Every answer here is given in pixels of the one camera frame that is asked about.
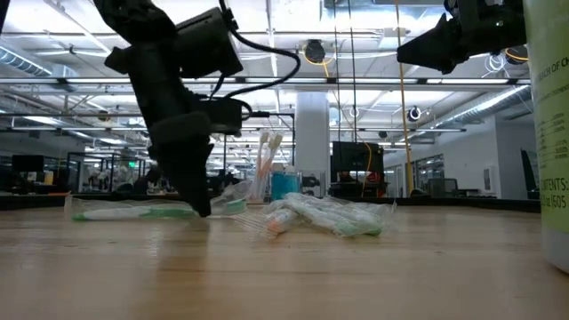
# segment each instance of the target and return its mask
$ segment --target computer monitor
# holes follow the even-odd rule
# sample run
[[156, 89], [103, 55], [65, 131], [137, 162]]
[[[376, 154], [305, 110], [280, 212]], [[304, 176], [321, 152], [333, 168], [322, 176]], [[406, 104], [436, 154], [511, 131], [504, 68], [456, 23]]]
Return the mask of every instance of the computer monitor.
[[[369, 172], [383, 173], [383, 148], [374, 143], [368, 143], [367, 145], [372, 150], [372, 162], [369, 166]], [[333, 172], [368, 171], [369, 148], [361, 142], [333, 142]]]
[[12, 171], [15, 172], [42, 172], [44, 170], [44, 156], [13, 155]]

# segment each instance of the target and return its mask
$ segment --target toothbrush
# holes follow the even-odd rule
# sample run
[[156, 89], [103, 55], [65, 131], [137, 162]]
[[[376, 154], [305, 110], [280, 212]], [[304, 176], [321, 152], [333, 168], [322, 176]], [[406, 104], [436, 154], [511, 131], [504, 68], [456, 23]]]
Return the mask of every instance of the toothbrush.
[[263, 145], [268, 142], [268, 132], [263, 132], [259, 138], [259, 149], [257, 150], [257, 168], [256, 171], [259, 172], [261, 166], [261, 151], [263, 150]]
[[278, 147], [281, 145], [282, 142], [283, 142], [283, 136], [281, 134], [277, 134], [268, 143], [268, 149], [270, 150], [270, 154], [268, 156], [268, 159], [263, 164], [264, 172], [268, 172], [268, 170], [270, 169], [270, 166], [273, 164], [273, 159], [275, 158], [276, 155], [276, 150], [278, 149]]
[[263, 189], [267, 185], [268, 172], [270, 171], [270, 166], [272, 165], [273, 159], [275, 158], [276, 150], [281, 145], [281, 142], [283, 142], [283, 136], [281, 134], [277, 134], [268, 143], [267, 158], [262, 163], [259, 172], [259, 182], [262, 182], [257, 186], [257, 195], [259, 197], [262, 197]]
[[265, 143], [268, 142], [269, 134], [268, 132], [262, 132], [259, 137], [259, 148], [257, 149], [257, 166], [255, 168], [255, 181], [252, 184], [250, 198], [259, 199], [259, 188], [260, 188], [260, 169], [262, 167], [262, 151]]

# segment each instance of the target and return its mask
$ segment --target label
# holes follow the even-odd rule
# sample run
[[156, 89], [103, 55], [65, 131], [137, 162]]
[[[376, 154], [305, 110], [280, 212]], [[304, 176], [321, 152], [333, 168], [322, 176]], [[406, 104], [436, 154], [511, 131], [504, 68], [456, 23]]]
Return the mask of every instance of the label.
[[569, 0], [524, 0], [545, 226], [569, 233]]

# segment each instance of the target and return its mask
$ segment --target wire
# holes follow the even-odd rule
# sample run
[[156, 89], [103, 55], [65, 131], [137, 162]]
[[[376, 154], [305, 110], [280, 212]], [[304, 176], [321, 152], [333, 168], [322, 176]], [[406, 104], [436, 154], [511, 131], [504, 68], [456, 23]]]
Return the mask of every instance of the wire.
[[516, 59], [516, 60], [520, 60], [520, 61], [529, 61], [529, 59], [524, 58], [524, 57], [518, 57], [514, 54], [509, 53], [509, 48], [506, 49], [506, 55], [509, 56], [510, 58]]
[[212, 94], [210, 94], [210, 101], [212, 100], [213, 95], [221, 89], [224, 80], [225, 80], [225, 75], [221, 75], [220, 79], [217, 81], [217, 84], [215, 84], [215, 88], [213, 88]]
[[229, 93], [228, 95], [226, 95], [224, 97], [224, 99], [235, 97], [238, 94], [243, 94], [243, 93], [247, 93], [247, 92], [253, 92], [253, 91], [257, 91], [257, 90], [267, 89], [267, 88], [270, 88], [274, 85], [282, 84], [282, 83], [286, 82], [287, 80], [289, 80], [290, 78], [292, 78], [294, 75], [296, 75], [299, 72], [299, 70], [301, 69], [301, 59], [299, 58], [298, 54], [288, 52], [287, 50], [282, 50], [282, 49], [278, 49], [278, 48], [271, 48], [269, 46], [262, 45], [262, 44], [256, 44], [252, 41], [245, 39], [243, 36], [241, 36], [241, 35], [239, 35], [239, 33], [237, 33], [237, 30], [235, 29], [234, 24], [231, 21], [228, 21], [228, 15], [227, 15], [228, 7], [225, 5], [225, 0], [220, 0], [220, 7], [221, 7], [221, 12], [223, 13], [223, 17], [226, 20], [226, 24], [228, 26], [229, 32], [237, 40], [239, 40], [242, 44], [245, 44], [247, 46], [252, 47], [253, 49], [257, 49], [257, 50], [260, 50], [263, 52], [271, 52], [271, 53], [275, 53], [275, 54], [280, 54], [280, 55], [292, 58], [296, 62], [296, 66], [294, 66], [293, 70], [291, 70], [291, 72], [289, 72], [286, 76], [284, 76], [280, 79], [277, 79], [277, 80], [275, 80], [271, 83], [268, 83], [268, 84], [259, 84], [259, 85], [255, 85], [252, 87], [243, 88], [243, 89], [233, 91], [233, 92]]
[[362, 184], [362, 197], [364, 197], [365, 192], [365, 181], [367, 180], [366, 174], [370, 171], [372, 167], [372, 148], [357, 134], [357, 100], [356, 100], [356, 52], [354, 46], [354, 29], [352, 28], [352, 6], [351, 0], [348, 0], [348, 17], [349, 17], [349, 39], [352, 45], [352, 76], [354, 81], [354, 134], [358, 137], [367, 147], [369, 151], [367, 168], [364, 173], [364, 183]]
[[[400, 17], [399, 17], [399, 0], [395, 0], [395, 8], [396, 8], [396, 15], [397, 15], [397, 42], [398, 45], [401, 46], [401, 24], [400, 24]], [[403, 117], [403, 135], [405, 137], [405, 153], [407, 155], [407, 192], [409, 195], [411, 194], [411, 190], [413, 187], [413, 176], [411, 173], [411, 154], [409, 152], [409, 137], [407, 135], [407, 119], [405, 118], [405, 85], [403, 81], [403, 63], [399, 62], [399, 79], [401, 80], [401, 108], [402, 108], [402, 117]]]
[[[336, 48], [336, 54], [338, 55], [338, 52], [341, 52], [341, 48], [343, 47], [343, 45], [346, 43], [346, 40], [348, 39], [344, 39], [341, 47], [338, 48], [338, 25], [337, 25], [337, 21], [336, 21], [336, 2], [334, 1], [333, 3], [333, 9], [334, 9], [334, 48]], [[336, 76], [340, 76], [340, 61], [336, 60]], [[346, 118], [346, 115], [344, 115], [344, 111], [343, 108], [340, 104], [340, 81], [336, 81], [336, 85], [338, 88], [338, 96], [336, 97], [336, 94], [334, 94], [334, 97], [336, 97], [336, 100], [338, 101], [338, 112], [341, 112], [341, 115], [343, 118]], [[341, 119], [339, 119], [340, 121], [338, 121], [338, 142], [341, 142]], [[338, 150], [340, 151], [340, 160], [342, 159], [341, 157], [341, 148], [338, 148]]]
[[[346, 113], [344, 112], [344, 108], [340, 108], [340, 99], [338, 98], [340, 96], [340, 93], [338, 92], [338, 95], [336, 95], [336, 92], [332, 92], [332, 94], [338, 103], [338, 108], [340, 109], [342, 115], [344, 116], [344, 118], [346, 118], [346, 123], [348, 124], [349, 128], [354, 130], [354, 126], [348, 120], [348, 117], [346, 116]], [[338, 127], [338, 136], [340, 137], [340, 125], [338, 124], [338, 126], [339, 126]], [[369, 172], [370, 168], [372, 167], [372, 155], [373, 155], [372, 148], [367, 144], [367, 142], [364, 141], [364, 139], [362, 139], [362, 137], [359, 135], [359, 133], [357, 133], [357, 131], [354, 131], [354, 132], [356, 133], [356, 136], [364, 143], [364, 145], [367, 147], [367, 150], [369, 151], [369, 156], [368, 156], [368, 161], [367, 161], [367, 169], [365, 170], [366, 172]], [[362, 186], [362, 197], [364, 197], [364, 191], [365, 191], [365, 178], [364, 178], [364, 185]]]

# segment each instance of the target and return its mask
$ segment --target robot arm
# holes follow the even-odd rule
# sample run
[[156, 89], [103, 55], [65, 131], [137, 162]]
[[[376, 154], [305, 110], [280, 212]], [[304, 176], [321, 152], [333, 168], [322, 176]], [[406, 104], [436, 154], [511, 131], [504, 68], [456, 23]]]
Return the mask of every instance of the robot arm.
[[211, 133], [237, 134], [243, 121], [240, 100], [208, 99], [186, 89], [181, 77], [243, 70], [228, 23], [231, 11], [211, 9], [174, 25], [149, 0], [95, 0], [105, 22], [131, 46], [114, 48], [105, 65], [128, 74], [158, 161], [180, 196], [205, 217], [211, 213], [205, 164]]
[[397, 49], [399, 62], [434, 68], [443, 74], [471, 56], [496, 53], [525, 44], [522, 0], [503, 0], [487, 5], [485, 0], [445, 0], [452, 14], [443, 15], [437, 25]]

